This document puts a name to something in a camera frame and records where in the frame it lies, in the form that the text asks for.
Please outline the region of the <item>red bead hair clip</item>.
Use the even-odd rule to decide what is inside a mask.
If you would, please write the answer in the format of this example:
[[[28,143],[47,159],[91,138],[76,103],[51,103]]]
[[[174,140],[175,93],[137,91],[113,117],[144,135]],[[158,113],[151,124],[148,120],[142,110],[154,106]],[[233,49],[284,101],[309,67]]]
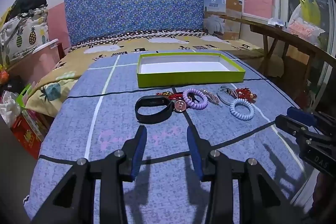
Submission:
[[[249,88],[237,88],[235,92],[238,98],[247,100],[249,103],[255,103],[257,99],[257,94],[252,93]]]

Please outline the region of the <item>pink rhinestone hair clip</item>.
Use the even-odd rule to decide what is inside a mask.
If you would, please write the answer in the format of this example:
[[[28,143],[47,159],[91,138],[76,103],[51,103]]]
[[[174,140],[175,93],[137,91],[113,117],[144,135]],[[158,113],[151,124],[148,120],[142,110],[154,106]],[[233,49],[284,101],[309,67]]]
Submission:
[[[201,92],[207,97],[207,99],[210,103],[212,103],[213,105],[221,107],[220,99],[215,94],[207,91],[206,89],[201,89]]]

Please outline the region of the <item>black cord round charm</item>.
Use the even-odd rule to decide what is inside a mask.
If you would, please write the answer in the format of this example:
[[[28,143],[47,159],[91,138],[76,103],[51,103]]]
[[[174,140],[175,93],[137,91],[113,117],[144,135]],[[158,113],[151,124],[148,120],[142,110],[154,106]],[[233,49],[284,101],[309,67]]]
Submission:
[[[174,111],[176,113],[182,113],[186,111],[187,109],[187,104],[184,100],[177,100],[174,102]]]

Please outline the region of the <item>red gold knot ornament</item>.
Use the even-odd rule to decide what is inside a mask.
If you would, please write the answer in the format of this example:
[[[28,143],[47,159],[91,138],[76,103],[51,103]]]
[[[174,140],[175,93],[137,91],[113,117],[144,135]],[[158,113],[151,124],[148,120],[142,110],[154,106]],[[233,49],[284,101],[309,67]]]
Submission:
[[[183,100],[183,93],[173,93],[173,92],[170,92],[170,91],[165,91],[165,92],[162,92],[162,93],[157,93],[156,95],[157,96],[164,96],[164,97],[168,98],[169,100],[176,100],[176,101]]]

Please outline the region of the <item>black wristband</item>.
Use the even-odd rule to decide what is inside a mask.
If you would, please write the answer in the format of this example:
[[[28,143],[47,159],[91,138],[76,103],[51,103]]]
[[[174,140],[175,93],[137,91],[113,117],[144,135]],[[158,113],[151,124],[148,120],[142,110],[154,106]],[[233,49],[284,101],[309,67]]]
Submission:
[[[174,104],[164,96],[143,96],[135,103],[135,117],[139,123],[156,124],[171,117]]]

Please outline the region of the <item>red box on floor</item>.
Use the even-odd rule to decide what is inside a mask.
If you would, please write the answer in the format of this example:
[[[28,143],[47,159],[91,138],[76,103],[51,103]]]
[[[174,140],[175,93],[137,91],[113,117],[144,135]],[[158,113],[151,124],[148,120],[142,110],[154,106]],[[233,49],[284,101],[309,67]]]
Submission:
[[[46,132],[28,113],[21,113],[11,127],[11,132],[21,146],[34,158],[38,159]]]

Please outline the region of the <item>wooden table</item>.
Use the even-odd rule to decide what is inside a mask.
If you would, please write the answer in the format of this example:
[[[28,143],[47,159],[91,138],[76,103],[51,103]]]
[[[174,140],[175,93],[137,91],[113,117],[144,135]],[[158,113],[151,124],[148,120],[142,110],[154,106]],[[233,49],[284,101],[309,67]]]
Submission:
[[[310,75],[312,62],[315,58],[321,59],[324,63],[327,63],[327,66],[331,66],[332,68],[335,67],[334,56],[314,46],[308,41],[282,30],[281,28],[246,19],[234,18],[228,15],[220,15],[219,17],[224,19],[225,21],[229,20],[232,22],[239,22],[241,24],[249,25],[249,29],[251,32],[262,35],[264,60],[261,65],[261,71],[264,76],[268,75],[269,60],[274,52],[278,41],[282,41],[285,43],[284,50],[282,52],[282,58],[286,57],[289,46],[295,47],[298,51],[309,56],[306,65],[303,85],[306,84],[306,81]]]

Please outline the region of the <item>yellow green bag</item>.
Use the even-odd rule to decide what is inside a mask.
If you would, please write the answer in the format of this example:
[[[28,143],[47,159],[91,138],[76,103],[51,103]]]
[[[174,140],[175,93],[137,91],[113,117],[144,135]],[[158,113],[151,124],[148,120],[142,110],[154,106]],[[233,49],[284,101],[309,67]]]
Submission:
[[[321,25],[321,12],[316,0],[299,0],[304,21],[315,26]]]

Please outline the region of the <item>white plastic bag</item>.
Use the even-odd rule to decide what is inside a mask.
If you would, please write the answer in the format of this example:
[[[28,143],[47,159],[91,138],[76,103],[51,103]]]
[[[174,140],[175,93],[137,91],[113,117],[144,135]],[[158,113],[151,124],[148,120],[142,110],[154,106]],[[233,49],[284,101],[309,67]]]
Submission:
[[[12,127],[16,119],[21,113],[21,107],[16,102],[18,97],[17,93],[9,92],[4,90],[1,96],[1,117],[8,125]]]

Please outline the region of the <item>tan cartoon bed sheet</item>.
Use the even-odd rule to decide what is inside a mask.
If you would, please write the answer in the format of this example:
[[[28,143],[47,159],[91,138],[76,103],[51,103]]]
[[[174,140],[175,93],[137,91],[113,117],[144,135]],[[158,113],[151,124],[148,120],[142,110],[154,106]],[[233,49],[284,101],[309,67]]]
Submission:
[[[241,59],[262,58],[263,50],[242,39],[220,39],[199,30],[137,31],[92,38],[72,46],[33,88],[26,108],[55,117],[70,90],[89,68],[106,57],[160,51],[231,51]]]

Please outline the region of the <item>cardboard box with picture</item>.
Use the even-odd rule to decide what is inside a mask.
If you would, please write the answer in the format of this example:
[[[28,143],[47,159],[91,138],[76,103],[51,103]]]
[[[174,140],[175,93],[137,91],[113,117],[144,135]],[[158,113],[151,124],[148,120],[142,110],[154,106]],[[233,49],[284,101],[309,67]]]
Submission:
[[[242,18],[243,3],[239,0],[204,0],[203,29],[223,40],[238,40],[241,23],[224,16]]]

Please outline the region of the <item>green shallow cardboard box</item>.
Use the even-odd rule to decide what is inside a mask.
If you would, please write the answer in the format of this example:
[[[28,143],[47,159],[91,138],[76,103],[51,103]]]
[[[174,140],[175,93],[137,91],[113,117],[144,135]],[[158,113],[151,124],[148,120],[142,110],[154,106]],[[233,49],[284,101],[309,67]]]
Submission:
[[[245,69],[221,53],[169,52],[141,54],[139,88],[240,83]]]

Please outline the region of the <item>pineapple print bag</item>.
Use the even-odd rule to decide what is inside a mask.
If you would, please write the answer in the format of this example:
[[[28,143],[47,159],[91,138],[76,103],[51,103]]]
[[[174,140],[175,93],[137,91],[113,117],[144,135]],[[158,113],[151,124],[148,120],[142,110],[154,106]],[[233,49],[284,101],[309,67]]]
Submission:
[[[1,65],[11,67],[37,47],[48,43],[49,27],[46,6],[19,14],[1,29]]]

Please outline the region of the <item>black clothing pile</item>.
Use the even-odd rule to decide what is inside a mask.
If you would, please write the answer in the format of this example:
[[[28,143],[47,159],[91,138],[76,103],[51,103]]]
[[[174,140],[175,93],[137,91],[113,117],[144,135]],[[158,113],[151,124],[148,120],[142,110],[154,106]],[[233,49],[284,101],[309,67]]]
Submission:
[[[46,6],[47,0],[15,0],[11,7],[10,17],[13,18],[18,14],[27,13],[41,6]]]

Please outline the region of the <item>blue patterned headboard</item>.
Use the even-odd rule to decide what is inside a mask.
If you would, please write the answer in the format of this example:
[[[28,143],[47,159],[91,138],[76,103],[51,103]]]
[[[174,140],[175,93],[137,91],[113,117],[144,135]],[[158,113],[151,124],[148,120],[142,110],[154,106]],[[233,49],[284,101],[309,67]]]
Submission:
[[[198,30],[204,0],[64,0],[70,43],[126,32]]]

